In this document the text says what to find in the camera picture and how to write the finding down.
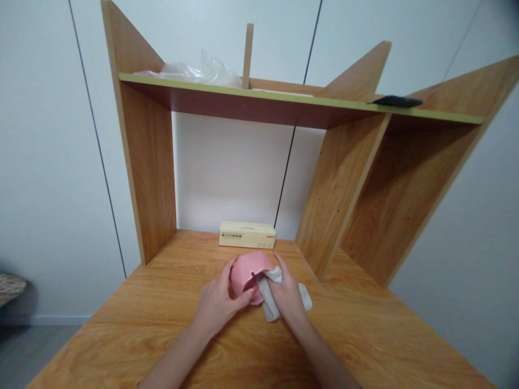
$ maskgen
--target beige box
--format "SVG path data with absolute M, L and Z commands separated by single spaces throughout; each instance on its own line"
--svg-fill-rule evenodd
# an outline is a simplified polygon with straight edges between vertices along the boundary
M 221 222 L 219 246 L 273 249 L 276 231 L 271 224 Z

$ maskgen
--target white rag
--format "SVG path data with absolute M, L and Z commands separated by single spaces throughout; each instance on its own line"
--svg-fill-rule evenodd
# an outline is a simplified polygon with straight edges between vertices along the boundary
M 267 281 L 267 277 L 276 284 L 280 284 L 283 281 L 283 272 L 279 266 L 276 266 L 274 270 L 266 271 L 263 274 L 265 276 L 260 274 L 258 277 L 258 286 L 259 291 L 263 296 L 263 312 L 265 312 L 265 319 L 267 319 L 267 321 L 270 323 L 279 319 L 281 314 L 277 309 L 274 298 L 272 297 L 272 292 L 270 291 L 270 285 Z M 312 309 L 312 299 L 308 294 L 307 287 L 303 284 L 299 284 L 299 291 L 303 300 L 304 309 L 306 311 L 310 311 Z

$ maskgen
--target plastic bag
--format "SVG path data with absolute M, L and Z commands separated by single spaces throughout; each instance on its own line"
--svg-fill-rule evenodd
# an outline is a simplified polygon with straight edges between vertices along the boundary
M 203 49 L 199 67 L 182 62 L 173 62 L 166 63 L 160 73 L 144 70 L 134 74 L 197 84 L 230 86 L 232 88 L 242 87 L 242 80 L 233 69 Z

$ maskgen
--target wooden shelf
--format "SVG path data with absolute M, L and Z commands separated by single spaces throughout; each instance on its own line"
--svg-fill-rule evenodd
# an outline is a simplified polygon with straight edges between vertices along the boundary
M 202 286 L 230 257 L 218 234 L 179 230 L 70 339 L 29 388 L 136 387 L 193 318 Z M 453 347 L 340 251 L 319 283 L 296 244 L 276 242 L 308 288 L 309 316 L 365 388 L 491 387 Z M 283 320 L 241 311 L 208 346 L 185 386 L 318 387 Z
M 363 387 L 492 387 L 384 287 L 519 79 L 519 57 L 415 92 L 422 109 L 392 108 L 369 103 L 390 42 L 320 88 L 249 78 L 251 28 L 252 89 L 224 88 L 134 75 L 164 61 L 113 2 L 102 8 L 143 265 L 29 387 L 135 387 L 190 323 L 202 286 L 252 251 L 177 231 L 171 111 L 327 129 L 296 241 L 276 242 L 308 288 L 312 322 Z M 184 383 L 317 385 L 286 323 L 252 306 Z
M 396 108 L 365 102 L 226 88 L 119 73 L 119 80 L 174 112 L 329 129 L 380 113 L 393 113 L 408 128 L 481 124 L 483 117 Z

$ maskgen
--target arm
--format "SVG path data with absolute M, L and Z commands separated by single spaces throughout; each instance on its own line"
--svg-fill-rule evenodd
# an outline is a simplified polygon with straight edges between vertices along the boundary
M 319 383 L 325 389 L 362 388 L 308 318 L 299 292 L 299 284 L 290 273 L 287 264 L 276 252 L 274 256 L 283 271 L 283 282 L 279 285 L 269 280 L 272 296 L 281 315 L 312 363 Z
M 229 297 L 229 273 L 237 258 L 231 258 L 220 274 L 204 285 L 192 323 L 141 381 L 139 389 L 178 388 L 209 341 L 236 312 L 249 304 L 256 290 L 250 289 L 235 300 Z

